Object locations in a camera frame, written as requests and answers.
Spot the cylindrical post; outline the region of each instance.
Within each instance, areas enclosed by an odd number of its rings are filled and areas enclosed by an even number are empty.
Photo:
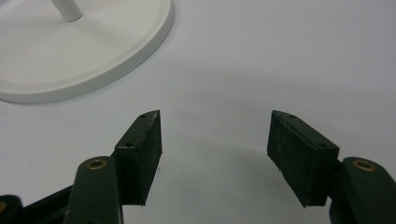
[[[82,12],[75,0],[51,0],[65,21],[76,21],[82,16]]]

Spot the white round base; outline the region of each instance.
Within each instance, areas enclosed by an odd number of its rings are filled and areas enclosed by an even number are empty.
[[[99,89],[129,73],[171,28],[171,0],[77,0],[66,22],[49,0],[0,7],[0,98],[59,101]]]

